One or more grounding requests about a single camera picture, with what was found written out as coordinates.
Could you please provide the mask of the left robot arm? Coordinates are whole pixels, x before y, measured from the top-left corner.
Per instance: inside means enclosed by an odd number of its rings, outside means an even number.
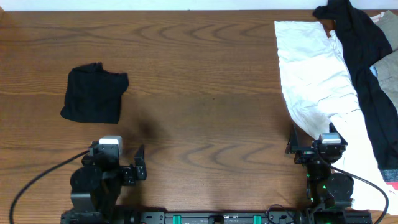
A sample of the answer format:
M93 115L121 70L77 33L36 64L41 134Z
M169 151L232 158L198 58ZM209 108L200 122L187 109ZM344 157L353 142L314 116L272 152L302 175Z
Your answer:
M101 144L96 141L82 160L82 167L70 178L73 208L61 215L64 224L84 223L140 223L137 210L117 205L121 187L132 187L147 178L144 160L145 146L141 145L134 163L122 166L119 162L119 144Z

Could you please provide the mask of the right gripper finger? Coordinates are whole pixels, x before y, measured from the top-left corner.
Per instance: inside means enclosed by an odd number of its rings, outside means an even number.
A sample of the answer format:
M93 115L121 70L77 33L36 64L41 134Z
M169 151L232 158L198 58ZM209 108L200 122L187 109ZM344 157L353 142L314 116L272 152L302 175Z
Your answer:
M330 143L331 144L341 144L347 146L348 143L346 140L343 138L343 136L338 132L336 129L335 125L333 123L329 124L329 133L331 136Z
M286 154L295 154L299 150L299 139L297 135L297 126L295 124L292 125L292 129L290 130L290 136L285 148Z

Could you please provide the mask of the black Sytrogen t-shirt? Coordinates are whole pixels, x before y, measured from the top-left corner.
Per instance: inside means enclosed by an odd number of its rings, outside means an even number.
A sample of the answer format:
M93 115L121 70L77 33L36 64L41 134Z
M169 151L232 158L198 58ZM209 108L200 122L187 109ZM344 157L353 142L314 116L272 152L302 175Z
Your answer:
M102 63L73 68L68 74L60 115L79 123L117 124L121 97L129 87L126 73L112 73Z

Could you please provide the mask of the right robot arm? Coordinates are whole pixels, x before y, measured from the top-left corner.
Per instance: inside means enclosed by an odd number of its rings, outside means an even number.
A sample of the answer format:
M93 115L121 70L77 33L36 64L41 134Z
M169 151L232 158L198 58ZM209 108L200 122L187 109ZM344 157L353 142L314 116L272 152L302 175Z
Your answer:
M293 125L285 152L307 170L307 197L311 206L297 212L294 223L342 224L348 221L346 208L351 206L354 180L347 174L333 172L331 165L340 159L348 143L333 124L311 146L299 142Z

